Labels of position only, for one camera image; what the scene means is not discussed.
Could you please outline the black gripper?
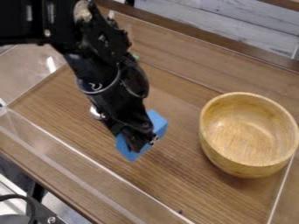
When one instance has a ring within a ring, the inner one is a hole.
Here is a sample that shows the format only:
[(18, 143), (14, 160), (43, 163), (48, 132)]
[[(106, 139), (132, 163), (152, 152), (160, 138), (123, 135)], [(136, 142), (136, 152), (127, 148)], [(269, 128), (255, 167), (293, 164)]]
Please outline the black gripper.
[(115, 137), (124, 136), (128, 149), (139, 153), (156, 139), (154, 124), (146, 113), (144, 98), (148, 88), (90, 89), (88, 97), (96, 110), (106, 116), (102, 121)]

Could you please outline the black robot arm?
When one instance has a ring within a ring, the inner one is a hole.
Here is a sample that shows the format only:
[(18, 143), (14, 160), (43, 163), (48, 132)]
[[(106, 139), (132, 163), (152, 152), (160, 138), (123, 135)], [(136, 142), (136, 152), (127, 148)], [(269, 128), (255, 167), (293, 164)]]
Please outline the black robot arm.
[(99, 120), (140, 152), (158, 138), (144, 105), (150, 81), (118, 21), (94, 0), (0, 0), (0, 46), (26, 44), (60, 53)]

